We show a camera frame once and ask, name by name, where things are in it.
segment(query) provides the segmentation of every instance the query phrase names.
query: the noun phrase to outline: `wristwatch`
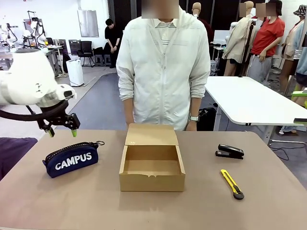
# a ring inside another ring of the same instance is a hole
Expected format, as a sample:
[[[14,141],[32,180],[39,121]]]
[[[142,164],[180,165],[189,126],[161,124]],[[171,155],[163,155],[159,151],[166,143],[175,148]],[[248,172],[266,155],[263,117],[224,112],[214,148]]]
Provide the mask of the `wristwatch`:
[[[198,122],[199,119],[200,119],[199,116],[190,116],[190,121],[196,121],[196,122]]]

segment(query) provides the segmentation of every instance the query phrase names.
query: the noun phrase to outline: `gray pants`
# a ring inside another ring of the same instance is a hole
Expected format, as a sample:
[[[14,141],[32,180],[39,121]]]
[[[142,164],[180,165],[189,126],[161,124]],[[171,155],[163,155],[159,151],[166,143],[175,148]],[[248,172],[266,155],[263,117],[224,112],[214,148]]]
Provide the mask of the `gray pants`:
[[[260,62],[259,57],[256,55],[251,56],[248,65],[247,76],[262,83],[272,67],[272,57],[267,57],[263,62]]]

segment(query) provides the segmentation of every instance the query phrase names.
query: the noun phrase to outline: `hand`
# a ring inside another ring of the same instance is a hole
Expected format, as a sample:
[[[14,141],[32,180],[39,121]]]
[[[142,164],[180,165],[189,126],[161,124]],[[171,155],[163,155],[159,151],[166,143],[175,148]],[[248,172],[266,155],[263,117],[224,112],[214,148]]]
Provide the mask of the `hand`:
[[[126,120],[127,129],[129,128],[129,125],[130,125],[131,123],[135,123],[134,120],[133,120],[133,118],[131,118],[131,119],[129,119],[129,120]]]
[[[259,61],[263,62],[265,60],[265,57],[267,56],[267,51],[263,50],[260,54],[259,54]]]
[[[196,121],[190,121],[186,128],[186,131],[197,131]]]

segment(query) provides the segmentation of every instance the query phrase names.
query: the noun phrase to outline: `black stapler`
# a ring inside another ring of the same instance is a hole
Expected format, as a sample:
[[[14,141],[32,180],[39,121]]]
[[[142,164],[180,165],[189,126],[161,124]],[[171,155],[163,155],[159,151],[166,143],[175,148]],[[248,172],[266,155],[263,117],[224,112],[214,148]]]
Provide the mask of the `black stapler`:
[[[215,152],[217,157],[227,157],[243,160],[244,151],[228,145],[219,145],[219,151]]]

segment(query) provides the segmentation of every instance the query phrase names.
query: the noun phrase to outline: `box flap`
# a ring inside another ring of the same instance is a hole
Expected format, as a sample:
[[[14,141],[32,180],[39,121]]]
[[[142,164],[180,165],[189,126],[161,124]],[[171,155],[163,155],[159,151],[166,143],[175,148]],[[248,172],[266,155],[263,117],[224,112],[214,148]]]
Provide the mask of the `box flap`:
[[[178,140],[172,126],[130,124],[125,145],[178,145]]]

